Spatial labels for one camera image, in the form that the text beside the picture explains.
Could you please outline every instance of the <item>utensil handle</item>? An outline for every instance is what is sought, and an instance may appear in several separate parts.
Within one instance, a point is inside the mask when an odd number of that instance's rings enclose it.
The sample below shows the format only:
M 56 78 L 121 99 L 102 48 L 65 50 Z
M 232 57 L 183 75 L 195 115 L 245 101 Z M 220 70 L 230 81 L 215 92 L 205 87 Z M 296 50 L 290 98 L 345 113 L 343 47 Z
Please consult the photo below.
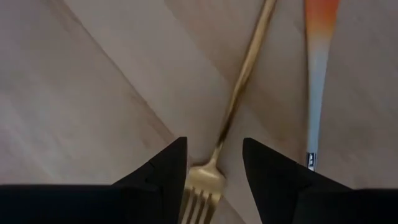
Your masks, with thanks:
M 323 86 L 339 0 L 305 0 L 308 57 L 307 168 L 317 165 Z
M 236 81 L 234 90 L 232 92 L 231 98 L 229 100 L 229 105 L 226 110 L 225 119 L 223 126 L 218 137 L 216 148 L 210 159 L 210 164 L 216 164 L 220 151 L 223 148 L 225 139 L 228 135 L 229 129 L 231 127 L 232 121 L 238 109 L 239 102 L 242 98 L 242 93 L 246 84 L 249 80 L 250 74 L 252 73 L 253 66 L 256 62 L 257 56 L 259 54 L 261 45 L 264 40 L 264 36 L 268 27 L 269 20 L 272 15 L 276 0 L 266 0 L 263 4 L 260 17 L 257 21 L 256 28 L 254 30 L 248 51 L 246 52 L 246 57 L 241 67 L 239 73 L 239 78 Z

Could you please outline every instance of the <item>wooden table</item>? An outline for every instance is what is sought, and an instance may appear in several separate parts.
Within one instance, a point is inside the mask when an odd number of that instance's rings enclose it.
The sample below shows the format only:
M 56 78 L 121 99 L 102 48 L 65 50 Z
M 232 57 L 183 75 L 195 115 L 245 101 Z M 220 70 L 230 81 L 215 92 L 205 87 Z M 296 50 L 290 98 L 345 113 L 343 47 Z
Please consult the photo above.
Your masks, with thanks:
M 262 1 L 0 4 L 0 183 L 109 184 L 177 136 L 208 158 Z M 398 187 L 397 8 L 340 3 L 318 171 L 350 187 Z M 304 28 L 303 2 L 279 0 L 221 155 L 218 223 L 260 223 L 244 137 L 303 162 Z

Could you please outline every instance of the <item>utensil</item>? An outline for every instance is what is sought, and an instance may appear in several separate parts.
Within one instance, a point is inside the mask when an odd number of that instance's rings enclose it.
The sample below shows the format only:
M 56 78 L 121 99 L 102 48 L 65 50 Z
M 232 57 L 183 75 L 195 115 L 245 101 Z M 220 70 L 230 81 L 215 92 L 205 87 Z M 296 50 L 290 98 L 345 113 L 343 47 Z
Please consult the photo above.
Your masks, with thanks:
M 307 168 L 317 166 L 323 86 L 339 0 L 305 0 L 308 57 Z
M 191 167 L 189 170 L 180 211 L 180 219 L 184 224 L 209 223 L 220 201 L 226 179 L 217 169 L 217 160 L 237 111 L 242 92 L 256 62 L 275 2 L 276 0 L 267 0 L 263 4 L 210 161 L 203 166 Z

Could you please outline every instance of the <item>orange gradient handle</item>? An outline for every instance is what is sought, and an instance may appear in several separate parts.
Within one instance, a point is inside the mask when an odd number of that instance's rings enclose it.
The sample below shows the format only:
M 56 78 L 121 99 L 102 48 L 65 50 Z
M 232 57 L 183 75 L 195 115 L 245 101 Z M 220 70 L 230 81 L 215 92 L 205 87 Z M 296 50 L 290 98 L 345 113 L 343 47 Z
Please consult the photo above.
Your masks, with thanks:
M 323 86 L 339 0 L 305 0 L 308 57 L 307 167 L 315 170 Z

